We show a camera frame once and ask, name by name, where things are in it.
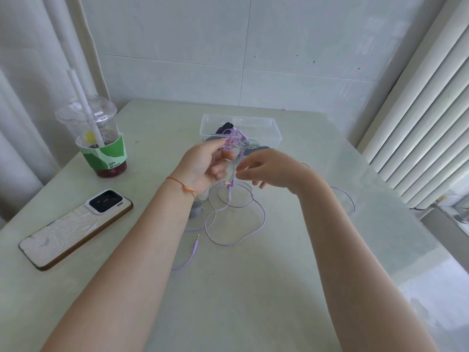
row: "phone case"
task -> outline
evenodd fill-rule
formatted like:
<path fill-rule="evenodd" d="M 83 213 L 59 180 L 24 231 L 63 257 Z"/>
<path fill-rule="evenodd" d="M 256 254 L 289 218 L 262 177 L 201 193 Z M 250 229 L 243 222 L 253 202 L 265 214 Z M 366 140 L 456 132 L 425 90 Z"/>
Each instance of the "phone case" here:
<path fill-rule="evenodd" d="M 96 215 L 86 203 L 80 205 L 26 237 L 19 249 L 37 269 L 50 269 L 134 207 L 132 201 L 118 194 L 122 201 L 104 214 Z"/>

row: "cup lid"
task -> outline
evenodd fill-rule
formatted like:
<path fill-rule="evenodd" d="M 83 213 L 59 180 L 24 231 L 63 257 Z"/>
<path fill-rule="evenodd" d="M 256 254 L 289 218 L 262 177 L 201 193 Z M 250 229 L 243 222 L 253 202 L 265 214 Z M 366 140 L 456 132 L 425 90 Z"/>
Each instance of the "cup lid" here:
<path fill-rule="evenodd" d="M 94 114 L 95 122 L 106 122 L 113 118 L 117 113 L 116 106 L 98 95 L 87 95 L 86 99 L 90 104 L 91 111 Z M 67 104 L 55 112 L 55 118 L 64 124 L 81 124 L 88 123 L 86 114 L 82 110 L 82 106 L 78 98 L 69 100 Z"/>

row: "red string bracelet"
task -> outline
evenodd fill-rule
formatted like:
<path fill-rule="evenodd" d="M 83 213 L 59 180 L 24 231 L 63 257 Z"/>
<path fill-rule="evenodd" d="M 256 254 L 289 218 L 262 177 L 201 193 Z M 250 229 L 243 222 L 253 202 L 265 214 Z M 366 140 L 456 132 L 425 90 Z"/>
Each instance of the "red string bracelet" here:
<path fill-rule="evenodd" d="M 187 191 L 187 192 L 191 193 L 194 196 L 194 199 L 197 199 L 197 194 L 196 194 L 195 190 L 189 189 L 187 186 L 184 185 L 184 183 L 180 182 L 176 178 L 173 178 L 172 176 L 168 176 L 168 177 L 166 177 L 166 179 L 173 179 L 174 181 L 178 182 L 179 184 L 182 185 L 182 188 L 184 189 L 184 191 Z"/>

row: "smartphone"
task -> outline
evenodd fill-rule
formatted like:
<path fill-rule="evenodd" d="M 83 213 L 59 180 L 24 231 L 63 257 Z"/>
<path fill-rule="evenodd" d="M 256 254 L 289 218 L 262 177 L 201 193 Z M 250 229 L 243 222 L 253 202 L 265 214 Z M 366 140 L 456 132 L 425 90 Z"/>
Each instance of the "smartphone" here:
<path fill-rule="evenodd" d="M 104 190 L 26 237 L 18 247 L 37 269 L 48 270 L 133 207 L 124 195 Z"/>

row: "white curtain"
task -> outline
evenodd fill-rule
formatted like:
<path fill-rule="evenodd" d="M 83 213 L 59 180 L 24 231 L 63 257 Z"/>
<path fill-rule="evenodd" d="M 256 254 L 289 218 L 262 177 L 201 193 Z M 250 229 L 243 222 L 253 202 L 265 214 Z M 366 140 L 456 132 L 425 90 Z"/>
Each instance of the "white curtain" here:
<path fill-rule="evenodd" d="M 0 0 L 0 227 L 77 153 L 54 111 L 76 97 L 109 98 L 80 0 Z"/>

